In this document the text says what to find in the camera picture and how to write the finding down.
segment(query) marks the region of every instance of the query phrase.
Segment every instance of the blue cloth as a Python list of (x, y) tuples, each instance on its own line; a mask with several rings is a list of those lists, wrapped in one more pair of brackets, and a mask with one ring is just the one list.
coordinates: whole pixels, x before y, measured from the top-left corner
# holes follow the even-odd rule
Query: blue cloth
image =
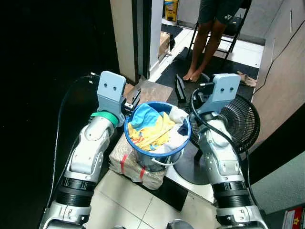
[(137, 131), (142, 130), (145, 127), (152, 127), (156, 125), (156, 122), (160, 114), (147, 104), (141, 104), (133, 114), (130, 124)]

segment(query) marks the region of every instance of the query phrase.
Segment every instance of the blue bucket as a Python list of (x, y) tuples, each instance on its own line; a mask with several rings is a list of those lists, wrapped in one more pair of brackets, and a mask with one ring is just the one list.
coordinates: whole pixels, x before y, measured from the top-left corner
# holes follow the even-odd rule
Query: blue bucket
[[(147, 105), (155, 109), (157, 112), (166, 112), (168, 115), (173, 107), (173, 105), (164, 103), (164, 102), (147, 102)], [(132, 113), (131, 117), (127, 117), (124, 124), (124, 132), (126, 139), (128, 143), (136, 150), (137, 152), (137, 159), (138, 163), (145, 167), (148, 171), (151, 172), (157, 172), (164, 170), (167, 166), (172, 166), (175, 163), (178, 162), (178, 160), (182, 157), (184, 148), (186, 144), (188, 143), (190, 136), (191, 136), (191, 124), (188, 118), (184, 119), (183, 121), (183, 128), (181, 131), (179, 131), (182, 135), (187, 135), (187, 140), (177, 149), (174, 151), (164, 153), (164, 154), (155, 154), (151, 153), (149, 151), (145, 151), (140, 149), (138, 146), (135, 145), (135, 143), (132, 142), (132, 140), (129, 138), (128, 133), (128, 123), (133, 118)]]

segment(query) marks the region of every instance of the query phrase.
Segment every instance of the leg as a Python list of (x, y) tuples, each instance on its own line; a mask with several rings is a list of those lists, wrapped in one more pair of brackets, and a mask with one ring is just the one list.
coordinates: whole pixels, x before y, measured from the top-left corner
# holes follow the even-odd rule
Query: leg
[(192, 76), (192, 74), (196, 71), (198, 59), (205, 47), (206, 40), (207, 40), (209, 31), (211, 29), (212, 23), (213, 23), (212, 21), (209, 21), (207, 23), (199, 24), (198, 33), (197, 33), (195, 43), (194, 43), (194, 48), (193, 48), (192, 63), (189, 68), (189, 71), (183, 77), (184, 80), (189, 80), (190, 77)]
[(199, 79), (200, 73), (203, 72), (206, 65), (211, 60), (219, 46), (221, 36), (226, 28), (226, 25), (236, 14), (242, 2), (243, 0), (223, 0), (218, 2), (219, 4), (216, 10), (216, 20), (212, 27), (211, 37), (205, 48), (203, 62), (199, 69), (197, 69), (190, 77), (192, 82), (196, 82)]
[(226, 24), (220, 23), (217, 19), (215, 20), (211, 31), (211, 37), (205, 48), (203, 62), (200, 65), (200, 67), (190, 77), (190, 80), (192, 82), (196, 82), (199, 79), (200, 73), (204, 71), (205, 67), (213, 57), (215, 51), (217, 50), (220, 44), (221, 37), (225, 28), (226, 28)]
[(211, 30), (216, 10), (217, 3), (215, 0), (201, 0), (198, 17), (199, 27), (193, 48), (192, 63), (189, 71), (183, 77), (184, 80), (189, 80), (192, 74), (196, 71), (198, 59), (206, 45), (206, 40), (209, 31)]

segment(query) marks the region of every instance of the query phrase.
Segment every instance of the bucket handle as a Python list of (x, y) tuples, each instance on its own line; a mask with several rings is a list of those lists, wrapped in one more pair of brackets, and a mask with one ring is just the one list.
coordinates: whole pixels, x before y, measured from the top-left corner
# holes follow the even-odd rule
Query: bucket handle
[(161, 166), (173, 166), (173, 165), (175, 165), (179, 161), (179, 159), (182, 157), (183, 153), (184, 153), (184, 149), (181, 150), (181, 153), (180, 153), (178, 159), (175, 162), (171, 162), (170, 164), (166, 164), (166, 163), (162, 163), (160, 161), (157, 161), (154, 157), (152, 158), (152, 161), (154, 163), (157, 163), (157, 164), (161, 165)]

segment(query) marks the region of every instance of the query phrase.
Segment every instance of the white cloth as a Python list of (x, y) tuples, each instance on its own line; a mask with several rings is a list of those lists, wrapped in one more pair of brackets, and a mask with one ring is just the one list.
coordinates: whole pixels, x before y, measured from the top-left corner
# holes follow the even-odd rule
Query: white cloth
[(173, 106), (168, 116), (175, 123), (183, 123), (183, 120), (187, 118), (189, 115), (184, 110), (179, 109), (176, 106)]
[(167, 143), (163, 144), (159, 148), (154, 151), (150, 151), (151, 153), (155, 154), (165, 154), (175, 150), (176, 148), (180, 147), (188, 138), (188, 136), (183, 136), (178, 133), (179, 128), (182, 124), (176, 124), (173, 128), (169, 131), (169, 140)]

